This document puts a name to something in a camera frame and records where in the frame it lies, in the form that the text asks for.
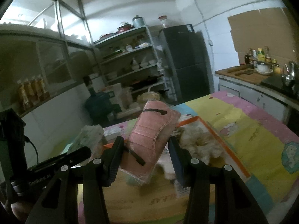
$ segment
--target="pink fabric item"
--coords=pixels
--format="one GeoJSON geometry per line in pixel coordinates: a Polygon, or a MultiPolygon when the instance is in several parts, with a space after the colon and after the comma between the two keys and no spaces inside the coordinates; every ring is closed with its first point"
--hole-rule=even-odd
{"type": "Polygon", "coordinates": [[[156,100],[148,101],[143,110],[145,109],[164,110],[167,111],[167,114],[162,115],[160,112],[153,111],[142,112],[126,143],[129,149],[145,161],[145,165],[141,166],[132,154],[124,152],[121,169],[142,182],[149,180],[150,174],[181,115],[170,109],[165,103],[156,100]]]}

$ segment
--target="refrigerator door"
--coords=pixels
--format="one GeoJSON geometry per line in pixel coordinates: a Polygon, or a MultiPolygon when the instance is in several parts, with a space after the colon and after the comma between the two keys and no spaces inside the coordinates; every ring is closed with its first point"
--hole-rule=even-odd
{"type": "Polygon", "coordinates": [[[160,40],[172,68],[180,69],[204,62],[199,40],[191,24],[163,29],[160,40]]]}
{"type": "Polygon", "coordinates": [[[208,95],[210,89],[205,64],[196,64],[176,70],[174,87],[180,103],[208,95]]]}

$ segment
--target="white wall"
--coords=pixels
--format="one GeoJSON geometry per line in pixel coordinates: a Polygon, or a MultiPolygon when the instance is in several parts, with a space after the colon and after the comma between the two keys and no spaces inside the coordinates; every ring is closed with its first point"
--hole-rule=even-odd
{"type": "Polygon", "coordinates": [[[168,15],[173,25],[182,24],[174,0],[82,0],[93,41],[114,33],[120,23],[132,22],[136,15],[151,26],[160,25],[158,17],[168,15]]]}
{"type": "MultiPolygon", "coordinates": [[[[212,71],[239,65],[231,37],[228,17],[247,11],[284,7],[281,0],[175,0],[185,24],[202,32],[212,71]]],[[[218,91],[219,79],[213,77],[214,90],[218,91]]]]}
{"type": "MultiPolygon", "coordinates": [[[[39,162],[46,160],[54,147],[76,136],[83,126],[91,125],[84,102],[90,93],[85,84],[72,88],[44,103],[25,115],[24,134],[38,151],[39,162]]],[[[28,166],[36,164],[36,155],[31,144],[26,143],[25,155],[28,166]]],[[[0,166],[0,181],[3,180],[0,166]]]]}

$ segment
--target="rolling pin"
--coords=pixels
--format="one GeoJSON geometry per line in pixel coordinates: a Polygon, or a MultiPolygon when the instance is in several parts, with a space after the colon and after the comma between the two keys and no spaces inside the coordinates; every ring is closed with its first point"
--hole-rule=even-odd
{"type": "Polygon", "coordinates": [[[247,69],[248,65],[233,66],[226,70],[227,73],[247,69]]]}

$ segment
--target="stove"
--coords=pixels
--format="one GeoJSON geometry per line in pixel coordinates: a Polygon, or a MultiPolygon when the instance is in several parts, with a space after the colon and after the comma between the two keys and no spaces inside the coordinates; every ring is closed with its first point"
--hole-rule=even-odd
{"type": "Polygon", "coordinates": [[[299,84],[295,84],[293,87],[287,87],[283,85],[280,74],[274,74],[261,81],[261,85],[274,89],[279,93],[282,93],[292,99],[297,99],[296,95],[299,91],[299,84]]]}

